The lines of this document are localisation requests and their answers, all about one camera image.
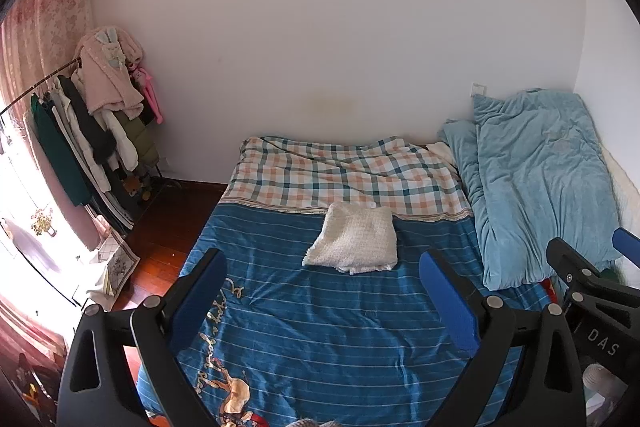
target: wooden floor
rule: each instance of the wooden floor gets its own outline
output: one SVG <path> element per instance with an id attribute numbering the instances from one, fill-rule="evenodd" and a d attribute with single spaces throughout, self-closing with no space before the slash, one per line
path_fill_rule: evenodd
<path id="1" fill-rule="evenodd" d="M 178 278 L 213 208 L 226 189 L 222 184 L 179 182 L 164 184 L 151 201 L 127 243 L 140 263 L 123 289 L 113 309 L 134 308 L 149 295 L 164 295 Z M 138 379 L 140 358 L 134 347 L 125 347 L 134 380 Z M 166 425 L 161 421 L 156 425 Z"/>

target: light blue comforter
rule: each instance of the light blue comforter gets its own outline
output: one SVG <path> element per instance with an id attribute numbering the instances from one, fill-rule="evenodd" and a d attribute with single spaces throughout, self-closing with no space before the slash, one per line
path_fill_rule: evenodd
<path id="1" fill-rule="evenodd" d="M 561 237 L 598 269 L 620 256 L 609 172 L 580 97 L 554 90 L 506 101 L 474 97 L 475 123 L 446 123 L 476 220 L 490 290 L 553 274 L 546 245 Z"/>

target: wall outlet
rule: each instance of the wall outlet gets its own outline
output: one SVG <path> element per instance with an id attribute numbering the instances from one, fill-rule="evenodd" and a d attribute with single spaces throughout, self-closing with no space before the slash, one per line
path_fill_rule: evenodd
<path id="1" fill-rule="evenodd" d="M 473 96 L 475 94 L 484 94 L 486 92 L 486 86 L 482 85 L 482 84 L 476 84 L 475 82 L 473 84 L 471 84 L 471 95 Z"/>

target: red cloth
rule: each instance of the red cloth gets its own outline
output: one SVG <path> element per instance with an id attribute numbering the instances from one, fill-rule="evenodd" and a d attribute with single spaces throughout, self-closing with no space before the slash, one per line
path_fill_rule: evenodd
<path id="1" fill-rule="evenodd" d="M 262 416 L 258 416 L 255 412 L 251 413 L 250 420 L 254 422 L 256 427 L 269 427 L 269 423 Z"/>
<path id="2" fill-rule="evenodd" d="M 556 292 L 554 291 L 554 287 L 551 284 L 551 279 L 545 279 L 540 284 L 545 289 L 546 294 L 549 295 L 551 302 L 558 304 L 558 296 L 556 295 Z"/>

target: baseboard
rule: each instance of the baseboard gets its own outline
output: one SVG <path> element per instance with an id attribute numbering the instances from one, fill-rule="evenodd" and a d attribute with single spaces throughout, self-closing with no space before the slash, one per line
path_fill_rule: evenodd
<path id="1" fill-rule="evenodd" d="M 226 183 L 209 183 L 209 182 L 192 182 L 190 180 L 179 180 L 176 178 L 164 178 L 166 180 L 171 180 L 174 182 L 178 182 L 182 187 L 185 188 L 198 188 L 199 190 L 215 190 L 216 192 L 224 192 L 226 190 Z"/>

